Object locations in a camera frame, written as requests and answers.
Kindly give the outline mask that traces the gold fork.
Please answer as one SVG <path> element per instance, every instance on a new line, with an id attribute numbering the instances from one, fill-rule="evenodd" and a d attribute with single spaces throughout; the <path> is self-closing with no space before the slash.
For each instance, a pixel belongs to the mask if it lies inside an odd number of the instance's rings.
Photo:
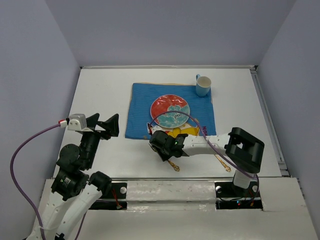
<path id="1" fill-rule="evenodd" d="M 180 167 L 176 164 L 174 164 L 172 161 L 168 160 L 167 161 L 169 163 L 169 165 L 176 171 L 179 172 L 180 171 Z"/>

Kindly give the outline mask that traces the red and blue ceramic plate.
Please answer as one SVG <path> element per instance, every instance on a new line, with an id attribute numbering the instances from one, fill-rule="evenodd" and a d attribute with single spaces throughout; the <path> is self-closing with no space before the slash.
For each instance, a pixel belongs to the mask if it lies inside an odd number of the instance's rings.
<path id="1" fill-rule="evenodd" d="M 150 107 L 151 118 L 162 128 L 174 129 L 185 124 L 190 115 L 187 101 L 174 94 L 158 97 Z"/>

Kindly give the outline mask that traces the gold spoon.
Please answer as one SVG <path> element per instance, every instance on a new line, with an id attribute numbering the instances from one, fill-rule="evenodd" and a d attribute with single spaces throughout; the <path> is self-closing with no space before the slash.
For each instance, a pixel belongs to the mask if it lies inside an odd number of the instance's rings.
<path id="1" fill-rule="evenodd" d="M 220 164 L 224 167 L 224 169 L 225 169 L 226 172 L 229 172 L 229 173 L 230 173 L 230 172 L 232 171 L 231 168 L 230 168 L 230 166 L 228 166 L 228 165 L 221 159 L 221 157 L 220 157 L 218 154 L 216 154 L 215 157 L 216 157 L 217 160 L 220 162 Z"/>

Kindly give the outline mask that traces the blue paper cup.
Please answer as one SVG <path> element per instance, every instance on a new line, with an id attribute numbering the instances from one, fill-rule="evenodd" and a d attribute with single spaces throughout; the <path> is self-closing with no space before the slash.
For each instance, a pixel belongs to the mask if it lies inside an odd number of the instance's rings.
<path id="1" fill-rule="evenodd" d="M 200 74 L 197 74 L 195 79 L 196 79 L 195 91 L 197 96 L 205 97 L 211 89 L 211 84 L 212 84 L 211 79 L 206 76 L 201 76 Z"/>

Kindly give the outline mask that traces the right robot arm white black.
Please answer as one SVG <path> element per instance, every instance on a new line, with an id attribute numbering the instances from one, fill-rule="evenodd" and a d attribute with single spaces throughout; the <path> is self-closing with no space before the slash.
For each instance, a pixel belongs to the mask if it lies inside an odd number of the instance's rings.
<path id="1" fill-rule="evenodd" d="M 235 196 L 249 191 L 250 184 L 256 180 L 256 190 L 251 193 L 254 199 L 259 193 L 259 177 L 265 144 L 240 127 L 234 127 L 230 133 L 220 135 L 191 135 L 179 133 L 169 135 L 159 126 L 149 126 L 149 145 L 162 161 L 170 158 L 213 155 L 223 159 L 235 168 L 230 190 Z"/>

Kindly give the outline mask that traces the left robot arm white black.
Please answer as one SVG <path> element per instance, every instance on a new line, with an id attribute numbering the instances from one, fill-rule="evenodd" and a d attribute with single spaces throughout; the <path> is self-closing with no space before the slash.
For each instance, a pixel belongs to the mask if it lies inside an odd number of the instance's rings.
<path id="1" fill-rule="evenodd" d="M 79 145 L 70 143 L 60 150 L 56 162 L 58 173 L 29 240 L 66 240 L 92 204 L 110 194 L 109 176 L 100 171 L 92 175 L 85 173 L 93 166 L 100 141 L 119 135 L 118 114 L 106 121 L 100 121 L 99 117 L 99 113 L 89 117 L 73 114 L 58 122 L 60 128 L 80 133 L 82 137 Z"/>

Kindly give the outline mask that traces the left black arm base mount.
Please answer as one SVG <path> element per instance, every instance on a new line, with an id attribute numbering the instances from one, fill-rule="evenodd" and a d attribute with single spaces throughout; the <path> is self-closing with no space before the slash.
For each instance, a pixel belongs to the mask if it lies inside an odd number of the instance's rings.
<path id="1" fill-rule="evenodd" d="M 126 182 L 112 182 L 111 189 L 103 193 L 102 196 L 91 205 L 89 210 L 126 210 L 127 188 Z"/>

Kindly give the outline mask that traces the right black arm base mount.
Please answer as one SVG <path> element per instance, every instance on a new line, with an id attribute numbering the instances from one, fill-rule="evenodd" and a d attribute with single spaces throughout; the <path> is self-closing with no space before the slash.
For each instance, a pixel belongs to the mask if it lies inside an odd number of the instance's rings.
<path id="1" fill-rule="evenodd" d="M 235 186 L 231 181 L 216 182 L 217 210 L 249 210 L 263 209 L 262 198 L 256 181 L 252 181 L 247 189 Z"/>

